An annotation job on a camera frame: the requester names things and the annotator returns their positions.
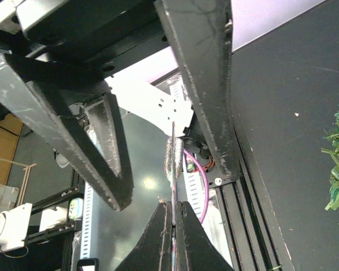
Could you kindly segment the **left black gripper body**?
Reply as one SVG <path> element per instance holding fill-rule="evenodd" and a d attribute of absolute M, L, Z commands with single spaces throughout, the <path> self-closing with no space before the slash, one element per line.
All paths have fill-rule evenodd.
<path fill-rule="evenodd" d="M 0 1 L 0 53 L 109 76 L 166 47 L 153 1 Z"/>

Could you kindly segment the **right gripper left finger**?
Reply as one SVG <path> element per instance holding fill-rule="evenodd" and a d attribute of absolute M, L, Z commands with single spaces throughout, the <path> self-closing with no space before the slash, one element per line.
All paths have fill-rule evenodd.
<path fill-rule="evenodd" d="M 172 206 L 159 203 L 135 247 L 116 270 L 172 269 Z"/>

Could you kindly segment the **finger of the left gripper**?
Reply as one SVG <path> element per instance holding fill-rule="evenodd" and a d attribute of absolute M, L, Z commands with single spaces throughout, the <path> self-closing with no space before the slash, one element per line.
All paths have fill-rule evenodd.
<path fill-rule="evenodd" d="M 2 54 L 0 104 L 62 154 L 112 209 L 131 204 L 123 122 L 100 73 Z"/>
<path fill-rule="evenodd" d="M 229 90 L 233 18 L 230 1 L 155 1 L 194 112 L 227 181 L 240 177 Z"/>

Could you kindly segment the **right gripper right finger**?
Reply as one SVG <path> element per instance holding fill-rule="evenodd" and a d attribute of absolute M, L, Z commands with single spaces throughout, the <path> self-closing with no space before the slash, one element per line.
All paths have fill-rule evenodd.
<path fill-rule="evenodd" d="M 188 202 L 176 203 L 176 243 L 177 270 L 233 269 L 212 245 Z"/>

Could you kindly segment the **silver star ornament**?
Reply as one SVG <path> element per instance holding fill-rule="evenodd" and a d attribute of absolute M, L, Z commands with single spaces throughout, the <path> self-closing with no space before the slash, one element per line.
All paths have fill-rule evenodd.
<path fill-rule="evenodd" d="M 164 160 L 165 176 L 170 182 L 171 187 L 171 208 L 172 208 L 172 270 L 177 270 L 176 256 L 176 203 L 177 203 L 177 179 L 181 174 L 181 161 L 183 155 L 183 146 L 176 140 L 175 122 L 172 122 L 172 134 L 167 139 L 166 155 Z"/>

